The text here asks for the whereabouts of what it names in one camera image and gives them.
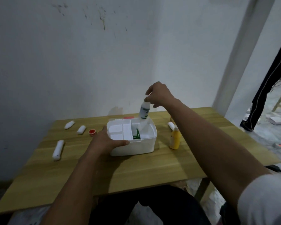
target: wooden table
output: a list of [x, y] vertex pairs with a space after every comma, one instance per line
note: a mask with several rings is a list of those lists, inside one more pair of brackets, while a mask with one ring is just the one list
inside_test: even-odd
[[[212, 108], [193, 110], [232, 136], [263, 165], [280, 162], [270, 151]], [[110, 118], [132, 115], [79, 118], [75, 119], [75, 125], [68, 130], [64, 130], [64, 125], [70, 119], [55, 121], [47, 136], [1, 199], [0, 213], [53, 203], [92, 139], [88, 130], [101, 130]], [[150, 117], [158, 132], [154, 151], [135, 156], [102, 158], [96, 174], [94, 195], [206, 177], [183, 138], [178, 150], [169, 149], [171, 133], [167, 125], [170, 120], [169, 114], [151, 112]], [[87, 129], [83, 135], [77, 135], [76, 131], [81, 125], [87, 126]], [[53, 162], [52, 153], [58, 140], [64, 140], [65, 146], [61, 160]]]

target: black pants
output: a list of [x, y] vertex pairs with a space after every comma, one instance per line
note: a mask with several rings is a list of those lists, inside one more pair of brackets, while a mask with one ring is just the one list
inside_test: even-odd
[[250, 115], [246, 121], [246, 126], [254, 129], [266, 102], [267, 94], [273, 85], [281, 78], [281, 48], [273, 61], [266, 77], [264, 78], [259, 90], [257, 91], [253, 101]]
[[149, 206], [164, 225], [211, 225], [193, 196], [170, 185], [110, 195], [92, 211], [89, 224], [123, 225], [137, 202]]

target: person's left hand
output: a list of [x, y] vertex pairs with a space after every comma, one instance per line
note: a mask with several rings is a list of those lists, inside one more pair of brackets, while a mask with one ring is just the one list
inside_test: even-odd
[[104, 126], [103, 129], [93, 137], [93, 140], [90, 142], [87, 151], [97, 152], [98, 155], [108, 154], [114, 148], [125, 146], [128, 144], [129, 144], [129, 140], [110, 139], [110, 137], [107, 134], [107, 126]]

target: forearm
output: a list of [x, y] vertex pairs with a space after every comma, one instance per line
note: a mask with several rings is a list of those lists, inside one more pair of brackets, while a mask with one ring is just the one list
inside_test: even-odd
[[247, 185], [255, 178], [269, 174], [243, 146], [179, 100], [165, 108], [203, 171], [235, 208]]
[[98, 154], [87, 151], [79, 160], [41, 225], [88, 224], [93, 202], [92, 183]]

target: marble floor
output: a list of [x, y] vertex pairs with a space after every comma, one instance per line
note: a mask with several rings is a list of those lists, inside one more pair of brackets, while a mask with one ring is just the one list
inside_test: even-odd
[[[264, 145], [268, 150], [275, 153], [281, 159], [281, 150], [273, 147], [274, 143], [281, 143], [281, 125], [273, 125], [267, 120], [270, 116], [281, 117], [281, 108], [276, 112], [271, 112], [272, 108], [281, 96], [281, 83], [278, 83], [274, 90], [268, 94], [265, 108], [260, 118], [260, 124], [255, 127], [254, 132], [248, 134]], [[198, 189], [200, 179], [188, 180], [187, 185], [193, 193]], [[221, 194], [215, 189], [209, 199], [202, 205], [207, 217], [212, 225], [215, 225], [220, 218], [219, 211], [225, 200]], [[8, 225], [38, 225], [48, 210], [47, 207], [27, 209], [16, 212]], [[150, 207], [143, 207], [139, 203], [134, 207], [126, 224], [133, 225], [160, 225], [162, 221], [153, 213]]]

